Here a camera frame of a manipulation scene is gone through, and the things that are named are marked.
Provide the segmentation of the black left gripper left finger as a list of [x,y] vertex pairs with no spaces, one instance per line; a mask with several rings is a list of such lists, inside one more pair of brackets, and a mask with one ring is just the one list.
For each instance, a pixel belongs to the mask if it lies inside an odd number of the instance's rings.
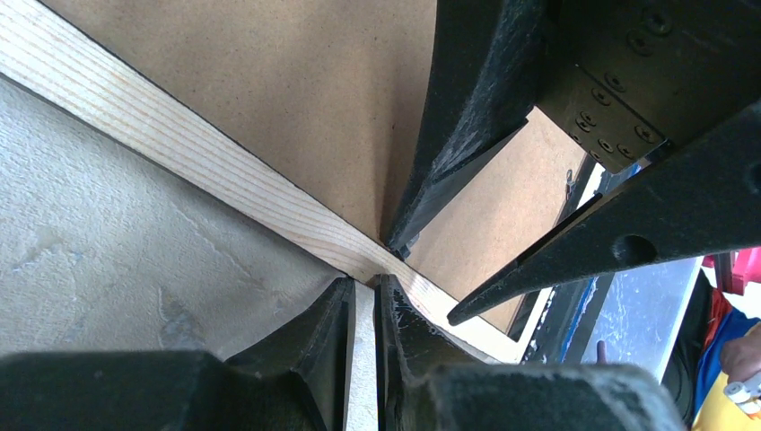
[[203,350],[47,352],[1,361],[4,430],[342,430],[355,282],[226,360]]

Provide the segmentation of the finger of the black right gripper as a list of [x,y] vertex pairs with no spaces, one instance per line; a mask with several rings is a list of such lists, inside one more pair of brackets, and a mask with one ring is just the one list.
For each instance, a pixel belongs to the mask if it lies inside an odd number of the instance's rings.
[[422,230],[528,122],[546,1],[440,1],[415,157],[384,245],[406,259]]

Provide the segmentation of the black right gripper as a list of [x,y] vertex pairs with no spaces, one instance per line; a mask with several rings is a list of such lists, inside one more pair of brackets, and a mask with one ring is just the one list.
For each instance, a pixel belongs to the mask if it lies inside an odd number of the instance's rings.
[[757,1],[564,2],[537,105],[608,171],[721,124],[574,211],[448,323],[546,287],[757,246],[759,95]]

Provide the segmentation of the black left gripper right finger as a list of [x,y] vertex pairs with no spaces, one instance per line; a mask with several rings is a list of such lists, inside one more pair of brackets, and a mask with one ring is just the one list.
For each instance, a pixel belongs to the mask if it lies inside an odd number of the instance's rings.
[[452,343],[379,274],[381,430],[682,430],[668,393],[632,365],[489,365]]

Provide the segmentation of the brown cardboard backing board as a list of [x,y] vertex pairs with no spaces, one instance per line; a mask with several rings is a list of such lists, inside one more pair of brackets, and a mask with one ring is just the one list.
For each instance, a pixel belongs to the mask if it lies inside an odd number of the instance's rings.
[[[414,159],[433,1],[50,7],[373,240]],[[583,150],[543,113],[422,231],[409,264],[462,298],[546,233]]]

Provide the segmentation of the wooden picture frame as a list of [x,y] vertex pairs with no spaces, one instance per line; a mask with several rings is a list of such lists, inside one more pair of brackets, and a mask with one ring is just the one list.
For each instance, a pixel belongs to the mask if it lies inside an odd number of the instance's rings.
[[1,4],[1,73],[360,281],[396,275],[437,323],[459,298],[50,7]]

